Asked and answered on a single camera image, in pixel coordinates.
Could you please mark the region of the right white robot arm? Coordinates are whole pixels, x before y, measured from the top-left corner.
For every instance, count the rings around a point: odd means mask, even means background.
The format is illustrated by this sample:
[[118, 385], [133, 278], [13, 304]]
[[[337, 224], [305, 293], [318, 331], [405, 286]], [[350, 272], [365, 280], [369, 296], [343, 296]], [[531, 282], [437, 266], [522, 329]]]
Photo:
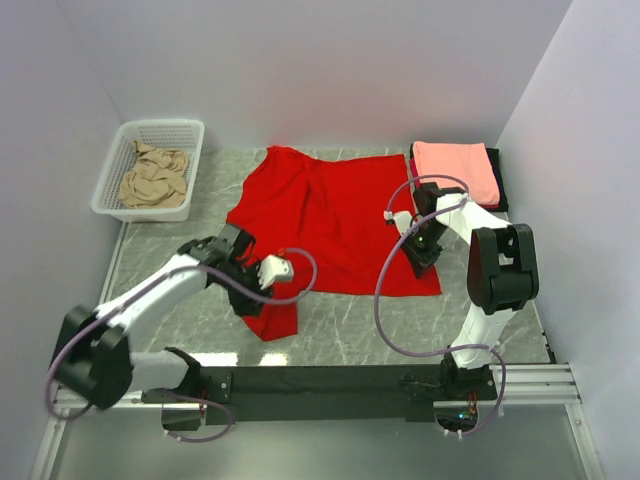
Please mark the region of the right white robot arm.
[[460, 399], [474, 386], [469, 369], [489, 364], [492, 354], [472, 349], [472, 344], [490, 348], [498, 344], [506, 324], [539, 291], [535, 242], [526, 224], [500, 219], [470, 200], [459, 187], [439, 188], [423, 183], [414, 193], [415, 216], [394, 216], [398, 231], [413, 233], [402, 245], [416, 278], [423, 277], [442, 252], [439, 241], [447, 230], [469, 245], [466, 285], [471, 305], [451, 353], [454, 365], [441, 371], [439, 387], [444, 395]]

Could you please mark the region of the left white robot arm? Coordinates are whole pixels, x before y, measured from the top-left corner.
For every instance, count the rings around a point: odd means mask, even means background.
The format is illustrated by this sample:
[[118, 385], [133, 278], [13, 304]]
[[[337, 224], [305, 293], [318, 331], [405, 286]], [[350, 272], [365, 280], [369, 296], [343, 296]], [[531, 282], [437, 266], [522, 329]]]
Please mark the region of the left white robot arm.
[[254, 237], [227, 224], [216, 236], [183, 244], [154, 274], [119, 297], [94, 308], [77, 306], [64, 317], [47, 373], [106, 410], [130, 391], [166, 391], [176, 401], [203, 399], [201, 364], [190, 354], [167, 347], [135, 354], [132, 346], [151, 324], [179, 303], [212, 285], [227, 292], [238, 316], [259, 314], [274, 304], [274, 286], [292, 279], [291, 262], [270, 254], [249, 261]]

